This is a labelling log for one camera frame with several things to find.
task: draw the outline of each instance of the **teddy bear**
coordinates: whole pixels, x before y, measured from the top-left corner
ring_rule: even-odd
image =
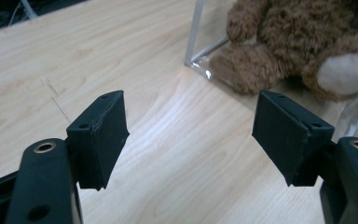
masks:
[[[358,96],[358,0],[237,0],[227,36],[209,66],[237,93],[301,77],[318,98]]]

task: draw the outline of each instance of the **wood grain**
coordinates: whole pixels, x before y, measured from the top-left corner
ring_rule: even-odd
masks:
[[[193,9],[93,0],[0,30],[0,176],[123,90],[131,136],[108,188],[80,191],[85,223],[323,223],[321,182],[287,188],[251,136],[256,97],[184,67]],[[337,121],[341,105],[286,82],[275,90]]]

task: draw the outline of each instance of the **teddy bear paw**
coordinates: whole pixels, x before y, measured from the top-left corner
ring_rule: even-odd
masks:
[[[319,86],[339,95],[358,92],[358,54],[328,58],[317,73]]]
[[[227,36],[235,43],[241,43],[255,36],[255,28],[248,24],[241,14],[227,19]]]

